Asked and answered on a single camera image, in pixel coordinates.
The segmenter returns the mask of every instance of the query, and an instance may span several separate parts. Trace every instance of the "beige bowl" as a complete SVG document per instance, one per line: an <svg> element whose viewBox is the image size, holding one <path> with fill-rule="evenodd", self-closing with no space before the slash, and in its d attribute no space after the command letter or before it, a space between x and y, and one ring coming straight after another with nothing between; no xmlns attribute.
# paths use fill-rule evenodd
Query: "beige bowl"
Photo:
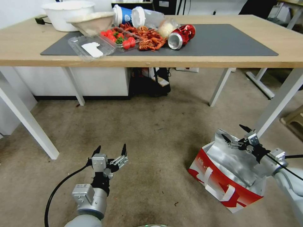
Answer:
<svg viewBox="0 0 303 227"><path fill-rule="evenodd" d="M95 12L69 18L66 22L78 28L83 35L97 35L111 27L114 15L114 12Z"/></svg>

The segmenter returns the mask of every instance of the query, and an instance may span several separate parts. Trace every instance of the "blue paper cup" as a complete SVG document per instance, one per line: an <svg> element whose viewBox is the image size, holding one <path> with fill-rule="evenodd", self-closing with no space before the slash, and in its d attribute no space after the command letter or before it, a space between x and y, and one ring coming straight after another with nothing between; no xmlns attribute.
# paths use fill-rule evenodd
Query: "blue paper cup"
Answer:
<svg viewBox="0 0 303 227"><path fill-rule="evenodd" d="M114 25L125 24L126 22L132 25L132 10L115 5L113 7L115 12Z"/></svg>

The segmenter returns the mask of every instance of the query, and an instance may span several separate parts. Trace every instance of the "table top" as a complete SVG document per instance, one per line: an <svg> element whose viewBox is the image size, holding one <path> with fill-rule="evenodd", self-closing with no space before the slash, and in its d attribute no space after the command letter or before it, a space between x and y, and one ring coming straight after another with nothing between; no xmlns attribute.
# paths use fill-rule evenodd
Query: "table top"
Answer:
<svg viewBox="0 0 303 227"><path fill-rule="evenodd" d="M278 56L105 56L84 62L78 56L40 53L66 33L34 19L0 30L0 66L49 67L303 67L303 35L252 15L169 16L182 24L231 24Z"/></svg>
<svg viewBox="0 0 303 227"><path fill-rule="evenodd" d="M298 5L303 7L303 1L302 0L278 0L279 2L283 3L289 3L292 5Z"/></svg>

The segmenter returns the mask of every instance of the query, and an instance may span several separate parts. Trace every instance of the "clear plastic tray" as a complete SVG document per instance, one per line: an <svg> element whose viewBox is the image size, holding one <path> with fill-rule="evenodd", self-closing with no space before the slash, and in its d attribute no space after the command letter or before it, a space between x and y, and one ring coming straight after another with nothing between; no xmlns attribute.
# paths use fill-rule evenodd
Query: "clear plastic tray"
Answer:
<svg viewBox="0 0 303 227"><path fill-rule="evenodd" d="M140 36L137 36L137 35L135 35L135 34L133 34L133 33L130 33L130 32L128 32L128 31L125 31L124 29L122 29L122 28L120 28L120 27L112 27L111 30L112 30L113 32L116 31L116 32L122 33L125 39L126 39L126 38L129 38L129 37L133 37L133 38L135 39L135 41L136 41L136 45L135 45L134 47L131 47L131 48L127 49L127 50L125 50L125 49L123 48L123 45L122 45L122 44L116 44L117 49L120 50L120 51L128 51L128 50L132 50L132 49L138 48L138 47L139 47L138 43L139 43L140 41L142 41L142 39L141 39Z"/></svg>
<svg viewBox="0 0 303 227"><path fill-rule="evenodd" d="M97 47L103 55L99 57L94 57L89 54L82 46L84 44L89 43L97 43L99 46ZM84 61L93 61L100 57L107 56L109 54L114 53L116 50L116 44L105 37L100 37L99 35L94 36L79 36L73 37L68 40L68 44L71 48L76 52L79 57Z"/></svg>

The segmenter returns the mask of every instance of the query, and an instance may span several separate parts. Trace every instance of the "shopping bag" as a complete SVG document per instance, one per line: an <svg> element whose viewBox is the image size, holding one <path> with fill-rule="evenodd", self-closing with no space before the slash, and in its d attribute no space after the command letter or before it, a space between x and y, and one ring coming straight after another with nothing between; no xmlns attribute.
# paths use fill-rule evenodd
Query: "shopping bag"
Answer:
<svg viewBox="0 0 303 227"><path fill-rule="evenodd" d="M237 140L219 129L215 141L199 151L188 172L235 213L263 197L266 171L251 154L228 148L222 133Z"/></svg>

